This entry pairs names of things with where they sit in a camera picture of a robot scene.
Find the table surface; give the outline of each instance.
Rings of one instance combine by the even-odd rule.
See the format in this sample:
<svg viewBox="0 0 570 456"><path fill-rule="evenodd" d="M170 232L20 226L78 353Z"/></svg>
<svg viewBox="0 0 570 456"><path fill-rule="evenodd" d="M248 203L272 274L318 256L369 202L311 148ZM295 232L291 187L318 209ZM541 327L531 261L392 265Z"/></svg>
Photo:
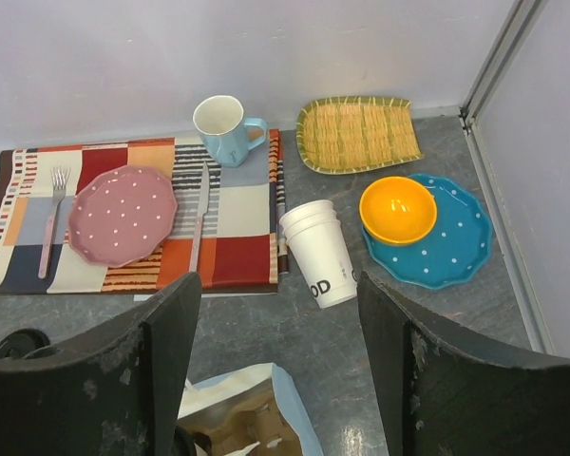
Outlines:
<svg viewBox="0 0 570 456"><path fill-rule="evenodd" d="M483 201L457 118L414 122L426 157L348 176L316 174L299 158L295 133L282 133L288 207L328 199L342 222L357 271L366 270L434 312L503 342L529 348L498 242L467 284L440 291L398 282L377 265L359 231L363 190L390 175L429 173L454 179ZM204 298L188 371L193 382L274 362L293 378L327 456L387 454L356 300L321 311L294 261L278 294ZM53 343L82 333L137 304L130 295L0 296L0 340L22 328Z"/></svg>

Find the woven basket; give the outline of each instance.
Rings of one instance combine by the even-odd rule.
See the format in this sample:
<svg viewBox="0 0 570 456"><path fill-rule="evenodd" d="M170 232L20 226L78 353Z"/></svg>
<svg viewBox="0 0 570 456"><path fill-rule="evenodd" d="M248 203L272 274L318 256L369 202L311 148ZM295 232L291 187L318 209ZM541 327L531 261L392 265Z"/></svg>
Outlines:
<svg viewBox="0 0 570 456"><path fill-rule="evenodd" d="M315 100L297 118L297 148L317 173L351 174L424 157L409 101L384 97Z"/></svg>

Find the blue polka dot plate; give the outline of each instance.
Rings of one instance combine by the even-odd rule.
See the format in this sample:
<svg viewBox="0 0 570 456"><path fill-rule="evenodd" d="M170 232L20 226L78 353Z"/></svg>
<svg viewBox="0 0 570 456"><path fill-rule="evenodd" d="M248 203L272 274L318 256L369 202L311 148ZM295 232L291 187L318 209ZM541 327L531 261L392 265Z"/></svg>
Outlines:
<svg viewBox="0 0 570 456"><path fill-rule="evenodd" d="M490 258L492 223L479 201L453 180L413 174L437 202L437 222L418 242L397 247L363 230L371 257L395 278L431 290L468 282Z"/></svg>

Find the yellow bowl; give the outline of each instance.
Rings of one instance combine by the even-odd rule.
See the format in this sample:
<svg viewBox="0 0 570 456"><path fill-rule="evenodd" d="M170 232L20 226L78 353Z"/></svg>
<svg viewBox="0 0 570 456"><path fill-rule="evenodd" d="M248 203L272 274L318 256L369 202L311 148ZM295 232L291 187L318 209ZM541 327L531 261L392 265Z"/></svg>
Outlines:
<svg viewBox="0 0 570 456"><path fill-rule="evenodd" d="M408 245L430 233L437 221L437 204L416 180L390 177L365 189L359 214L374 238L390 245Z"/></svg>

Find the white paper cup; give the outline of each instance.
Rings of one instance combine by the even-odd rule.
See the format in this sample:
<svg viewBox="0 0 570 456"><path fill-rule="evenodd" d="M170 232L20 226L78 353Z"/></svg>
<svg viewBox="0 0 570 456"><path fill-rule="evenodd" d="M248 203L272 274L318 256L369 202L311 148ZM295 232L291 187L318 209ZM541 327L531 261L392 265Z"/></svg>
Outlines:
<svg viewBox="0 0 570 456"><path fill-rule="evenodd" d="M337 220L334 210L322 211L322 212L317 212L316 214L311 214L305 218L297 220L295 223L292 223L287 228L283 229L283 236L285 236L285 238L290 238L295 233L300 231L302 227L314 225L319 221L330 221L330 220Z"/></svg>
<svg viewBox="0 0 570 456"><path fill-rule="evenodd" d="M340 222L300 222L296 227L299 229L287 239L287 245L319 307L325 309L355 297L357 284Z"/></svg>
<svg viewBox="0 0 570 456"><path fill-rule="evenodd" d="M317 201L307 202L306 204L295 207L294 209L285 213L278 222L280 223L281 227L283 227L283 230L285 230L289 226L293 225L301 219L304 219L307 216L331 210L333 210L333 203L331 201L328 199L319 199Z"/></svg>

